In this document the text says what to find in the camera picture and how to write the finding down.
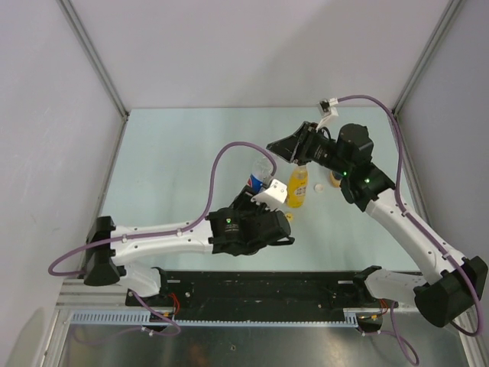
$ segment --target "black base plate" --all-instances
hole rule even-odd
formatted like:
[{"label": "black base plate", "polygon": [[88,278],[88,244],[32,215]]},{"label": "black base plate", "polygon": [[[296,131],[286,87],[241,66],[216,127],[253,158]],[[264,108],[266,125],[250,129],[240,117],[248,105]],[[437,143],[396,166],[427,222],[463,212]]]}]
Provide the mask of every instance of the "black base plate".
[{"label": "black base plate", "polygon": [[[195,321],[344,321],[343,309],[362,304],[347,272],[168,271],[170,293],[180,301],[176,319]],[[172,307],[169,297],[146,299],[152,307]],[[139,306],[127,297],[127,306]]]}]

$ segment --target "light blue table surface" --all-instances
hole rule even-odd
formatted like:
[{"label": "light blue table surface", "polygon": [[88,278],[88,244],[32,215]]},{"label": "light blue table surface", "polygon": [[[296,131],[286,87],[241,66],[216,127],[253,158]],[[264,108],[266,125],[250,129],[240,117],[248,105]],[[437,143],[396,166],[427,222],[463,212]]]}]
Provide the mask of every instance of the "light blue table surface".
[{"label": "light blue table surface", "polygon": [[[374,163],[392,179],[397,149],[384,112],[376,107],[338,108],[331,128],[354,122],[366,125],[374,141]],[[315,108],[135,109],[131,112],[102,214],[116,225],[156,226],[191,221],[202,212],[212,162],[231,141],[267,143],[292,134],[303,121],[317,122]],[[228,206],[240,192],[261,155],[232,148],[222,157],[211,210]],[[278,160],[276,178],[287,183],[293,165]],[[390,234],[329,183],[329,172],[308,164],[306,202],[291,212],[291,246],[268,247],[256,255],[162,255],[144,259],[166,270],[206,271],[350,271],[380,265],[415,271],[416,265]],[[321,193],[315,184],[323,184]],[[403,195],[412,199],[403,176]]]}]

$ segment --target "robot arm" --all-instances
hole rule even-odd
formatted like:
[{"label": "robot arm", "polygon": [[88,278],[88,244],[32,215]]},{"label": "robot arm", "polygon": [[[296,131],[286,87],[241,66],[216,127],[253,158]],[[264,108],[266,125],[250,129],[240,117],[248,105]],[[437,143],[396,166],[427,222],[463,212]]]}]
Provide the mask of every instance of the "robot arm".
[{"label": "robot arm", "polygon": [[[395,197],[394,182],[371,162],[374,143],[367,128],[344,125],[335,141],[325,128],[325,119],[338,114],[326,101],[320,108],[325,117],[319,124],[304,122],[291,136],[270,143],[267,149],[289,163],[314,161],[341,174],[341,190],[346,201],[377,220],[418,265],[422,277],[375,266],[361,272],[354,282],[368,300],[387,298],[412,304],[433,325],[446,325],[474,304],[467,284],[447,261],[447,255],[451,255],[468,275],[479,299],[487,276],[486,264],[479,257],[469,260],[448,245],[405,203],[401,209]],[[442,254],[427,239],[408,219],[407,213],[417,220],[423,231],[439,240],[446,253]]]},{"label": "robot arm", "polygon": [[120,284],[141,297],[151,297],[167,293],[166,274],[162,269],[141,264],[138,262],[141,258],[183,252],[253,255],[267,245],[291,245],[294,238],[290,237],[289,223],[277,210],[286,197],[287,186],[278,180],[272,180],[260,193],[245,187],[230,207],[209,213],[205,220],[187,231],[182,228],[190,222],[144,228],[116,227],[110,217],[100,217],[87,242],[121,240],[86,251],[84,283]]}]

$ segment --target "yellow juice bottle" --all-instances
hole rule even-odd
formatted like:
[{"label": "yellow juice bottle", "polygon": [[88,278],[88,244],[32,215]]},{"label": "yellow juice bottle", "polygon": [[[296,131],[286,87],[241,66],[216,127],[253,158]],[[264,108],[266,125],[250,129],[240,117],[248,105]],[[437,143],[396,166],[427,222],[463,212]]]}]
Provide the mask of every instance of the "yellow juice bottle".
[{"label": "yellow juice bottle", "polygon": [[297,166],[290,175],[287,185],[287,205],[298,208],[304,204],[307,188],[307,167]]}]

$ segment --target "white wall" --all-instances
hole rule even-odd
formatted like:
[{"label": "white wall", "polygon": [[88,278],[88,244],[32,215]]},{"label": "white wall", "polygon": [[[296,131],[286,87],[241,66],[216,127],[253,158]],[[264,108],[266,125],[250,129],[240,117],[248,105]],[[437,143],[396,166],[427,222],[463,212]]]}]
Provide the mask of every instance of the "white wall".
[{"label": "white wall", "polygon": [[47,266],[83,244],[121,119],[54,0],[0,2],[0,46],[0,365],[18,340],[23,367],[62,282]]},{"label": "white wall", "polygon": [[[487,263],[488,14],[489,2],[466,2],[401,112],[433,226],[468,257]],[[487,287],[483,300],[489,315]],[[489,340],[487,322],[485,335]]]},{"label": "white wall", "polygon": [[73,0],[126,106],[393,106],[448,0]]}]

